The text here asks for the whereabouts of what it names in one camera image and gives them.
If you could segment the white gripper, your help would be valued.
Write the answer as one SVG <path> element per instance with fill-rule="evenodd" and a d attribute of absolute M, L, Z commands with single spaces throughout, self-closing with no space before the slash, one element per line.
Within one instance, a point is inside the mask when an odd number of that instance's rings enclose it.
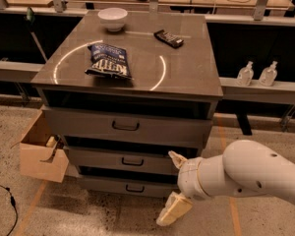
<path fill-rule="evenodd" d="M 200 200 L 208 198 L 199 180 L 199 166 L 202 159 L 197 157 L 187 160 L 186 157 L 173 150 L 168 155 L 171 157 L 175 167 L 180 169 L 177 185 L 182 194 L 172 192 L 169 195 L 165 207 L 156 220 L 156 224 L 159 226 L 170 225 L 186 214 L 193 207 L 190 199 Z"/>

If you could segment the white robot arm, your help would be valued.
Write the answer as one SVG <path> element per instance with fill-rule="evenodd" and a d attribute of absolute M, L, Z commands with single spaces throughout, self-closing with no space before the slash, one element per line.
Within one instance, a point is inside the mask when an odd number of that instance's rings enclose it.
<path fill-rule="evenodd" d="M 238 140 L 223 154 L 188 159 L 170 151 L 178 169 L 178 192 L 169 195 L 156 223 L 167 226 L 186 214 L 194 200 L 217 196 L 271 195 L 295 206 L 295 164 L 260 143 Z"/>

